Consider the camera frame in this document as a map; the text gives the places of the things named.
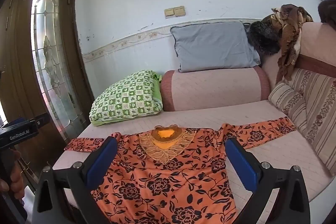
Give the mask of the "person left hand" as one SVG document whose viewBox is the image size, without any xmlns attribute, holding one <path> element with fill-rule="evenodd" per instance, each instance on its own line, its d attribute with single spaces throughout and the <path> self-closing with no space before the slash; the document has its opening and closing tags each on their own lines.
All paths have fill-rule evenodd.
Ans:
<svg viewBox="0 0 336 224">
<path fill-rule="evenodd" d="M 21 153 L 19 151 L 13 150 L 15 156 L 15 165 L 11 171 L 11 184 L 8 185 L 5 181 L 1 180 L 1 192 L 8 192 L 12 190 L 14 197 L 17 200 L 21 200 L 25 196 L 25 186 L 23 182 L 23 177 L 21 174 L 21 169 L 18 165 L 18 160 L 21 158 Z"/>
</svg>

